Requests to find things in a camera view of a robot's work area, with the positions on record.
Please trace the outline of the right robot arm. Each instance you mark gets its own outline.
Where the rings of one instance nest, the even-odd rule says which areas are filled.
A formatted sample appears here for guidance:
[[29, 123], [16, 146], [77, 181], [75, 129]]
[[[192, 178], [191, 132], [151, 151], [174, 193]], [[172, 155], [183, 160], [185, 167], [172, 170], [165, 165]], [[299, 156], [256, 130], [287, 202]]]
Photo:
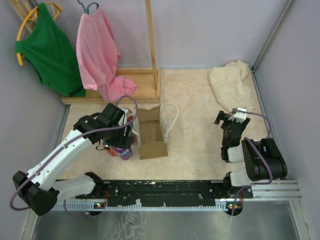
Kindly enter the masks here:
[[[248, 115], [258, 116], [268, 123], [267, 135], [261, 140], [242, 137], [251, 121]], [[287, 177], [287, 164], [271, 137], [270, 120], [259, 113], [244, 108], [234, 108], [231, 113], [220, 110], [214, 121], [222, 122], [223, 130], [220, 155], [226, 163], [244, 163], [240, 170], [228, 172], [223, 179], [223, 192], [229, 198], [235, 198], [241, 190], [253, 185], [269, 185], [274, 180]]]

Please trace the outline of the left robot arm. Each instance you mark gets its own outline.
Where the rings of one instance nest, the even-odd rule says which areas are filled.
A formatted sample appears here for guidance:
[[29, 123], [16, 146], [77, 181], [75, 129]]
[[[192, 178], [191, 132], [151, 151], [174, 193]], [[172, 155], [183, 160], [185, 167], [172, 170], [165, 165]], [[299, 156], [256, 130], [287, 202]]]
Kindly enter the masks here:
[[38, 216], [50, 212], [57, 202], [90, 195], [103, 195], [103, 180], [93, 172], [69, 180], [58, 180], [60, 174], [84, 151], [101, 141], [107, 146], [130, 147], [131, 111], [109, 103], [102, 112], [81, 117], [67, 137], [40, 163], [27, 172], [17, 171], [13, 177], [15, 196]]

